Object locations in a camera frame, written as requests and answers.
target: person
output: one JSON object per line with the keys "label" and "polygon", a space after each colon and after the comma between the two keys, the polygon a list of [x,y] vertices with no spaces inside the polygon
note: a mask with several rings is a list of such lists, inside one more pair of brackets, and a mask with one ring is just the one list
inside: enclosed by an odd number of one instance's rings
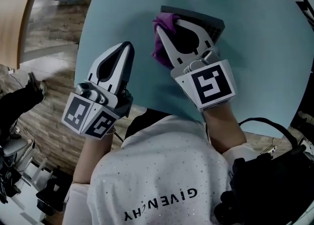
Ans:
{"label": "person", "polygon": [[47,91],[45,81],[36,81],[33,73],[27,74],[28,83],[13,93],[8,93],[0,99],[0,141],[5,140],[13,131],[17,119],[43,101]]}
{"label": "person", "polygon": [[203,116],[207,128],[148,109],[112,152],[114,129],[101,141],[87,139],[63,224],[219,224],[213,210],[231,189],[234,160],[258,155],[228,103]]}

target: black cable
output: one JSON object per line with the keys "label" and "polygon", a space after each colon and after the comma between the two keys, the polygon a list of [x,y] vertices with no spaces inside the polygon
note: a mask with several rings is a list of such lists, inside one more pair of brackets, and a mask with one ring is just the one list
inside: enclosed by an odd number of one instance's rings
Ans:
{"label": "black cable", "polygon": [[22,84],[13,75],[11,75],[11,77],[14,78],[20,84],[21,87],[23,87]]}
{"label": "black cable", "polygon": [[114,134],[119,138],[120,141],[124,142],[124,140],[122,140],[122,138],[119,136],[119,134],[117,134],[116,132],[114,132]]}
{"label": "black cable", "polygon": [[287,129],[285,129],[282,125],[275,123],[275,122],[272,122],[269,119],[261,118],[261,117],[248,118],[248,119],[240,122],[239,125],[242,125],[243,123],[246,123],[248,121],[259,121],[259,122],[269,124],[270,126],[276,128],[278,131],[280,131],[290,141],[293,149],[298,147],[298,142],[297,142],[296,138],[291,133],[289,133],[289,131]]}

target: chair leg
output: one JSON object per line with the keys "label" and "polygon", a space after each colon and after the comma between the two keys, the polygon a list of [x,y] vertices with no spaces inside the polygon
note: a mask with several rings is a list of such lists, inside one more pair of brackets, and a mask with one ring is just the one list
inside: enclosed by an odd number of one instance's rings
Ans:
{"label": "chair leg", "polygon": [[69,45],[61,45],[61,46],[47,47],[47,48],[27,51],[27,52],[24,52],[21,63],[30,61],[35,58],[40,58],[40,57],[48,56],[51,54],[59,53],[59,52],[75,51],[78,49],[78,47],[79,47],[78,44],[69,44]]}
{"label": "chair leg", "polygon": [[45,159],[39,165],[38,169],[36,170],[36,172],[34,173],[33,177],[31,178],[31,182],[33,183],[33,185],[36,185],[36,181],[38,180],[39,173],[44,168],[44,166],[45,166],[47,161],[48,161],[48,158],[45,157]]}

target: white t-shirt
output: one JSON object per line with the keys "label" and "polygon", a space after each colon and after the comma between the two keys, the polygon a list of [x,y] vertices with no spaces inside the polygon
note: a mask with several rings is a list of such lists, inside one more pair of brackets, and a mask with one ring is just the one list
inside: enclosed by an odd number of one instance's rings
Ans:
{"label": "white t-shirt", "polygon": [[203,124],[168,116],[105,155],[90,185],[71,186],[63,224],[219,224],[213,210],[240,157],[257,154],[245,144],[221,155]]}

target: black shoe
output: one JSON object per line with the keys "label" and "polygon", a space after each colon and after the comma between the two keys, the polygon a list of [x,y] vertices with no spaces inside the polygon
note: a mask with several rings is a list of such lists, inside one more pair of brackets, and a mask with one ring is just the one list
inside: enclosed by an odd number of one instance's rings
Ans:
{"label": "black shoe", "polygon": [[34,77],[33,73],[27,73],[27,78],[28,78],[28,86],[32,87],[34,89],[35,92],[38,91],[38,87],[36,85],[36,80]]}

